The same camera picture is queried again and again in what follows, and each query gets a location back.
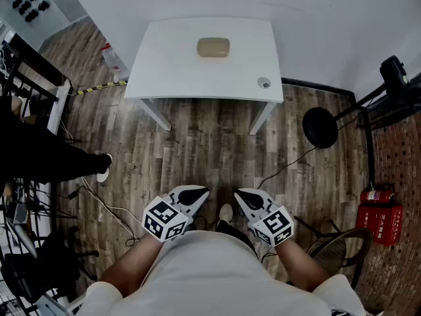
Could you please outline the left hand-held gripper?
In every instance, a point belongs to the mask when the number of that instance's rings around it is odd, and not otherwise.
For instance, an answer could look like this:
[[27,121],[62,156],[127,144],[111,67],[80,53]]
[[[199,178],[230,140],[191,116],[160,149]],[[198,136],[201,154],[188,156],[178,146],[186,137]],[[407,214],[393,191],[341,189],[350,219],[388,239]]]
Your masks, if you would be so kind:
[[177,186],[170,194],[157,196],[144,210],[142,227],[159,242],[183,234],[206,202],[209,189],[200,185]]

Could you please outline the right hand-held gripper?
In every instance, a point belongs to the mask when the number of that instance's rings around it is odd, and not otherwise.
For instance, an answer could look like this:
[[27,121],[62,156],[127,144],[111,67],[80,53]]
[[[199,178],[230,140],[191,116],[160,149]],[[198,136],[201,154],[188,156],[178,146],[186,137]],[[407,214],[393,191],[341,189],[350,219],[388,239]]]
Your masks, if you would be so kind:
[[234,191],[243,212],[250,216],[249,227],[255,236],[276,247],[293,235],[293,221],[286,208],[263,190],[239,188]]

